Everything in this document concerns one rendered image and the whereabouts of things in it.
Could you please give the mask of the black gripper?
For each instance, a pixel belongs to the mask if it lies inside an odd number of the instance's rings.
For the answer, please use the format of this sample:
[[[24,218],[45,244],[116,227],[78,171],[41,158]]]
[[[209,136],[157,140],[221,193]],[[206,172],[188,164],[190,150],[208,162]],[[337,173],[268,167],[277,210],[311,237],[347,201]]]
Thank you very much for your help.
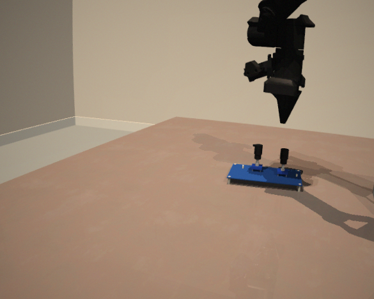
[[[280,123],[285,124],[305,87],[302,75],[304,50],[276,48],[274,52],[274,76],[264,82],[263,92],[277,99]]]

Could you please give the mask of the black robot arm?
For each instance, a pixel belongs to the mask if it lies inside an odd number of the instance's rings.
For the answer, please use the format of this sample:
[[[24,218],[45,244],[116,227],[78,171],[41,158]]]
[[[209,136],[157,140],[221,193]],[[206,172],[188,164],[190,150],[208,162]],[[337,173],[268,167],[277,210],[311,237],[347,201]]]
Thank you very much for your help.
[[[251,17],[247,23],[247,40],[255,47],[280,47],[282,49],[304,50],[305,29],[315,27],[308,15],[287,19],[302,3],[307,0],[262,0],[259,5],[260,16]],[[268,61],[257,63],[255,60],[245,63],[244,76],[249,82],[261,77],[274,76],[273,57],[268,54]]]

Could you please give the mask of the blue circuit board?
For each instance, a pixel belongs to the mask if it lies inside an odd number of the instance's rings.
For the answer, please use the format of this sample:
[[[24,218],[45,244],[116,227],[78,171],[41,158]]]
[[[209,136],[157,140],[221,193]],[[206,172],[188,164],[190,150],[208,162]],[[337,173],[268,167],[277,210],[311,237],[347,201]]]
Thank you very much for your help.
[[[255,146],[254,159],[256,159],[256,164],[233,164],[227,177],[228,185],[230,184],[230,179],[250,180],[265,183],[295,185],[298,186],[298,192],[300,192],[300,188],[302,187],[300,171],[284,168],[284,165],[287,164],[289,149],[281,148],[279,157],[280,164],[282,164],[281,168],[262,167],[263,165],[260,165],[258,161],[261,160],[263,145],[253,144],[253,146]]]

